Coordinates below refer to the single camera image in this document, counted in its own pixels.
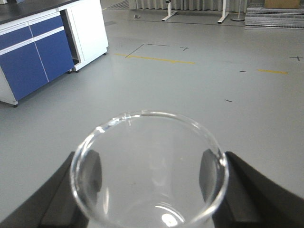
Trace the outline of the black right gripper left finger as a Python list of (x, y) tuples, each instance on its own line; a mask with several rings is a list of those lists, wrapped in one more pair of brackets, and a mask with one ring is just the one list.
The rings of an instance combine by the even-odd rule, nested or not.
[(71, 152), (56, 172), (1, 223), (2, 228), (86, 228), (69, 183)]

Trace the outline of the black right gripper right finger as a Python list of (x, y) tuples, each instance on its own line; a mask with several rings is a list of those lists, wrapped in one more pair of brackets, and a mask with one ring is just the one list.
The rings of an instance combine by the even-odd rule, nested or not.
[(279, 186), (232, 152), (226, 152), (226, 195), (212, 216), (217, 228), (302, 228), (304, 200)]

